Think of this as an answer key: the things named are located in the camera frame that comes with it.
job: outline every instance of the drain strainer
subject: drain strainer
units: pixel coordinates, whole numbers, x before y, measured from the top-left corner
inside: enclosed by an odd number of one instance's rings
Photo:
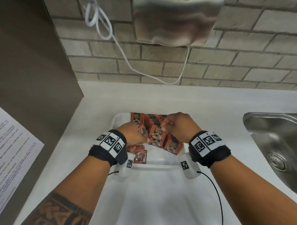
[[[274,153],[268,153],[266,155],[267,161],[269,162],[269,164],[279,170],[279,171],[284,171],[286,169],[286,164],[284,162],[284,160],[279,157],[278,155],[274,154]]]

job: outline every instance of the beige brick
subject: beige brick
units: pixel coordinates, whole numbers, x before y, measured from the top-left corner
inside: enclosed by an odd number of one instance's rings
[[[149,62],[149,61],[132,61],[129,60],[130,65],[132,68],[148,75],[161,75],[163,63],[158,62]],[[119,60],[119,69],[120,73],[125,74],[138,74],[132,71],[125,60]]]
[[[117,73],[115,59],[69,57],[73,71],[87,73]]]
[[[272,34],[256,34],[230,31],[223,34],[218,47],[262,51],[272,37]]]
[[[178,77],[183,65],[183,63],[165,63],[163,75]],[[202,78],[205,69],[206,66],[204,65],[187,64],[184,69],[183,77]]]
[[[76,0],[44,0],[51,16],[81,17]]]
[[[297,71],[290,72],[282,82],[297,84]]]
[[[276,69],[251,69],[244,80],[280,82],[289,71]]]
[[[89,0],[79,0],[83,15],[85,16],[85,10],[83,7],[87,7]],[[105,12],[110,20],[131,21],[131,4],[128,0],[97,0],[98,5]]]
[[[280,84],[280,83],[260,83],[257,88],[262,89],[279,89],[279,90],[291,90],[295,84]]]
[[[188,62],[228,65],[234,56],[235,52],[193,48]]]
[[[265,10],[254,30],[297,33],[297,13]]]
[[[214,27],[251,29],[260,12],[260,9],[224,6]]]
[[[240,52],[233,65],[273,67],[281,58],[272,54]]]
[[[91,49],[94,56],[100,57],[112,57],[123,58],[118,46],[109,42],[90,42]],[[140,46],[138,44],[123,44],[121,43],[125,55],[127,58],[139,59],[140,58]]]
[[[162,61],[183,62],[186,58],[186,48],[143,45],[142,58]]]
[[[266,51],[280,53],[297,53],[297,37],[277,35],[270,43]]]
[[[241,80],[248,70],[248,68],[241,67],[209,66],[204,78]]]
[[[61,39],[66,55],[68,56],[91,56],[89,45],[85,41],[73,41]]]
[[[140,76],[133,75],[99,74],[99,79],[106,82],[140,82]]]
[[[257,84],[257,82],[222,80],[220,87],[255,88]]]
[[[207,48],[215,48],[223,34],[223,31],[216,31],[213,30],[210,32],[210,35],[208,37],[208,40],[205,42],[203,47]]]
[[[118,41],[136,42],[132,24],[116,23],[113,28]]]
[[[203,79],[187,79],[183,78],[181,81],[182,85],[195,85],[195,86],[218,86],[220,80],[203,80]]]
[[[94,73],[78,73],[75,72],[75,76],[77,80],[94,80],[99,81],[98,75]]]
[[[297,69],[297,56],[285,56],[276,68]]]
[[[85,21],[53,19],[53,23],[59,37],[102,40],[96,28],[88,27]],[[99,23],[99,28],[103,36],[108,35],[102,23]]]
[[[166,82],[166,83],[173,83],[177,80],[177,77],[158,77],[160,80]],[[151,83],[151,84],[162,84],[161,82],[150,78],[150,77],[141,77],[141,82],[142,83]]]
[[[277,8],[293,8],[296,6],[295,0],[239,0],[239,3]]]

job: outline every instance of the black wristband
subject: black wristband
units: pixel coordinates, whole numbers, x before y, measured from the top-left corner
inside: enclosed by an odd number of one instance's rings
[[[214,132],[200,131],[189,142],[189,152],[194,162],[210,166],[231,155],[230,149]]]
[[[89,151],[89,156],[108,161],[110,166],[127,161],[126,138],[118,130],[110,130],[96,139]]]

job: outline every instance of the white cable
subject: white cable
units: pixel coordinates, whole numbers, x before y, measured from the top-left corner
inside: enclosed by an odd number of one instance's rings
[[[92,19],[91,21],[89,21],[89,15],[90,15],[91,6],[93,7],[93,9],[94,9],[95,12],[94,12],[94,17],[93,17],[93,19]],[[100,33],[100,30],[99,30],[99,20],[102,22],[102,24],[103,24],[103,25],[106,27],[106,29],[109,31],[109,35],[108,35],[107,37],[104,37],[104,36]],[[128,59],[127,59],[127,57],[126,57],[126,55],[125,55],[125,53],[124,53],[124,51],[123,51],[123,49],[121,48],[120,44],[119,44],[118,41],[116,40],[115,36],[113,35],[113,32],[112,32],[112,26],[111,26],[111,23],[110,23],[108,17],[107,17],[106,14],[104,13],[104,11],[99,7],[99,5],[97,4],[96,0],[91,0],[91,2],[88,3],[87,8],[86,8],[86,14],[85,14],[85,22],[86,22],[87,26],[89,26],[89,27],[92,27],[92,26],[96,25],[97,32],[98,32],[99,36],[100,36],[103,40],[109,40],[110,38],[113,38],[114,42],[116,43],[116,45],[117,45],[118,48],[120,49],[120,51],[121,51],[121,53],[122,53],[122,55],[123,55],[123,57],[124,57],[124,59],[125,59],[127,65],[128,65],[129,68],[130,68],[131,70],[133,70],[134,72],[136,72],[136,73],[138,73],[138,74],[141,74],[141,75],[143,75],[143,76],[146,76],[146,77],[153,78],[153,79],[155,79],[155,80],[157,80],[157,81],[159,81],[159,82],[161,82],[161,83],[163,83],[163,84],[169,84],[169,85],[171,85],[171,84],[176,84],[177,82],[180,81],[181,76],[183,75],[184,69],[185,69],[185,67],[186,67],[186,63],[187,63],[188,56],[189,56],[189,50],[190,50],[189,47],[187,47],[186,59],[185,59],[183,68],[181,69],[181,74],[179,75],[178,79],[177,79],[175,82],[173,82],[173,83],[166,83],[166,82],[160,80],[160,79],[157,78],[157,77],[154,77],[154,76],[151,76],[151,75],[148,75],[148,74],[144,74],[144,73],[139,72],[138,70],[132,68],[132,66],[130,65],[130,63],[129,63],[129,61],[128,61]]]

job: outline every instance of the stainless steel sink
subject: stainless steel sink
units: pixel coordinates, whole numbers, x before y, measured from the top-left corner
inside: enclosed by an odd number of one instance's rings
[[[250,112],[243,123],[275,174],[297,193],[297,114]]]

